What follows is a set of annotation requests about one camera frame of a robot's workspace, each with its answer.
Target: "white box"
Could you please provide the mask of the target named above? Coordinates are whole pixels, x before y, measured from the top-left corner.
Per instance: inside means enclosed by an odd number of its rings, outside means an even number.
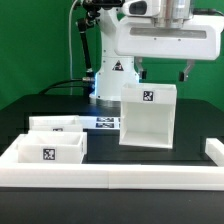
[[[80,164],[87,151],[87,134],[29,131],[17,147],[19,163]]]
[[[29,117],[29,128],[35,131],[83,131],[83,126],[77,115]]]
[[[167,84],[125,84],[120,144],[172,148],[177,90]]]

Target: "green backdrop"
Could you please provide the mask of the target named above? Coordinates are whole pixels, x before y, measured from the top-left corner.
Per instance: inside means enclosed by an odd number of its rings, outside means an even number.
[[[0,109],[26,94],[69,79],[68,14],[72,0],[0,0]],[[224,1],[196,0],[196,7],[224,11]],[[85,75],[80,38],[73,17],[74,76]],[[88,31],[93,67],[100,67],[99,29]],[[224,35],[216,61],[197,61],[185,83],[178,72],[186,61],[144,59],[147,82],[175,83],[178,97],[203,99],[224,110]],[[52,94],[68,94],[61,90]]]

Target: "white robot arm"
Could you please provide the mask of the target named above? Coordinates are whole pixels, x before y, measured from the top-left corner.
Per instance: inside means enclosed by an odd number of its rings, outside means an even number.
[[[119,105],[122,86],[138,83],[134,57],[187,59],[184,80],[194,60],[220,53],[224,17],[193,16],[194,0],[84,0],[89,20],[101,30],[102,61],[92,102]],[[117,19],[118,12],[125,16]]]

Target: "table surface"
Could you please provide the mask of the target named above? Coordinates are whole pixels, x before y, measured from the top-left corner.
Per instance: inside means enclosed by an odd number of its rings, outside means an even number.
[[[119,108],[88,104],[78,96],[27,95],[0,111],[0,154],[21,133],[29,116],[119,117]],[[224,113],[200,100],[178,99],[173,150],[120,146],[115,130],[87,130],[94,164],[215,164],[205,139],[223,141]],[[0,188],[1,223],[222,223],[224,192]]]

